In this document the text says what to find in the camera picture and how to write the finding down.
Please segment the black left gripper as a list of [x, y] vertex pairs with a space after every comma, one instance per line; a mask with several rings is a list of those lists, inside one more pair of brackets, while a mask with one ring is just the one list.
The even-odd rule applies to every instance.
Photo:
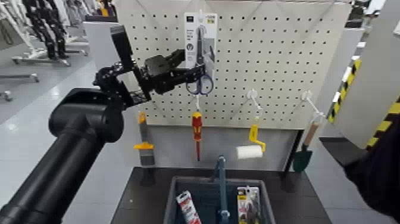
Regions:
[[185, 61], [185, 50], [177, 49], [167, 57], [156, 55], [148, 58], [143, 67], [143, 92], [149, 95], [151, 91], [164, 94], [182, 83], [194, 83], [206, 74], [205, 64], [191, 69], [178, 69]]

